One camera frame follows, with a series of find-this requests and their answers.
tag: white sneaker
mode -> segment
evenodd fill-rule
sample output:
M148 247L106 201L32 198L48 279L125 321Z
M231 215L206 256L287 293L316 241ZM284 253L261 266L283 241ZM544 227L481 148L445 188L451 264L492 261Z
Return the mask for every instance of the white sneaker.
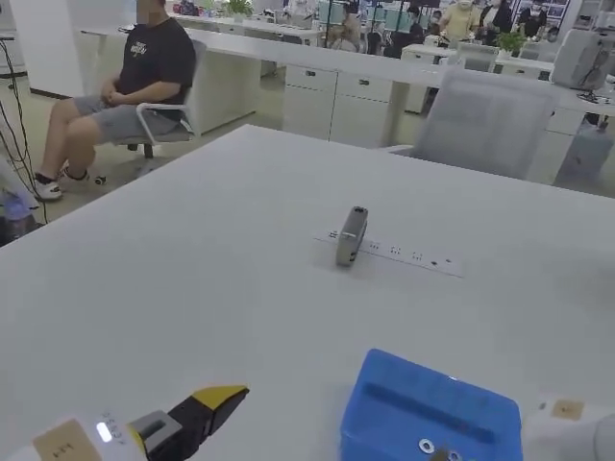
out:
M61 188L61 194L63 192L81 192L87 189L89 185L89 173L86 172L86 176L81 180L73 180L67 174L68 167L65 166L58 177L58 183Z
M53 202L62 198L62 190L55 181L43 184L35 180L35 195L42 202Z

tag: potted plant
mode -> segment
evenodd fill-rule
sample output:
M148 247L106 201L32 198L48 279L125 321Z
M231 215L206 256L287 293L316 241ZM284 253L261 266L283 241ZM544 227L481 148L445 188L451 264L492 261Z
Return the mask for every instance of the potted plant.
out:
M498 46L500 47L500 58L510 58L519 55L521 47L526 42L526 38L520 32L502 33L498 35Z
M227 10L235 22L241 22L244 17L252 15L252 4L249 0L229 0Z

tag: label sticker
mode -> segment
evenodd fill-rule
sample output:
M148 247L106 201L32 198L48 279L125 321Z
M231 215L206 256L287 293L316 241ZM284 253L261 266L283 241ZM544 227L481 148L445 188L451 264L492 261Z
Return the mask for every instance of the label sticker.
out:
M32 445L42 461L102 461L77 420L70 420L39 435Z
M558 400L553 406L551 416L562 420L580 420L585 403L574 400Z

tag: hand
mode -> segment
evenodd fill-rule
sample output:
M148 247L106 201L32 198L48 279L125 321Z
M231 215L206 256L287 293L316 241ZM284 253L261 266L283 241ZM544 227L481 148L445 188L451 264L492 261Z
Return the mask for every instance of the hand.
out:
M110 94L108 103L114 107L128 104L126 95L118 93L117 91L114 91Z
M108 103L110 101L111 94L116 91L117 91L117 88L115 88L115 85L113 84L113 82L108 81L108 82L105 82L105 84L103 85L103 89L101 90L100 96L103 101Z

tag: led light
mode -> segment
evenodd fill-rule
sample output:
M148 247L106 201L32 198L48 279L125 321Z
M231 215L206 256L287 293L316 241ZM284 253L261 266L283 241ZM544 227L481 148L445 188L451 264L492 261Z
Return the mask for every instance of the led light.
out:
M111 432L109 431L109 428L105 423L97 424L96 430L98 431L100 438L103 439L103 442L107 443L113 440L113 436L111 435Z

